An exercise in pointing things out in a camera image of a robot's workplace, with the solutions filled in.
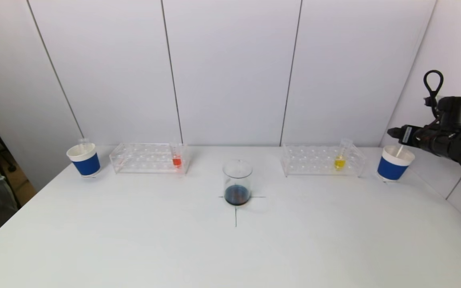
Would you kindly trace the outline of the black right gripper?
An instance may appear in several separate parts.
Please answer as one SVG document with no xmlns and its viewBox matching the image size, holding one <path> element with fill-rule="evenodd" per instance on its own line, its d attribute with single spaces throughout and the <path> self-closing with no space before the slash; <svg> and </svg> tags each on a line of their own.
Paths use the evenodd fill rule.
<svg viewBox="0 0 461 288">
<path fill-rule="evenodd" d="M 426 152 L 433 152 L 432 141 L 436 133 L 437 130 L 428 129 L 426 126 L 412 125 L 404 125 L 401 128 L 393 127 L 387 130 L 387 134 L 394 139 L 398 139 L 399 144 Z"/>
</svg>

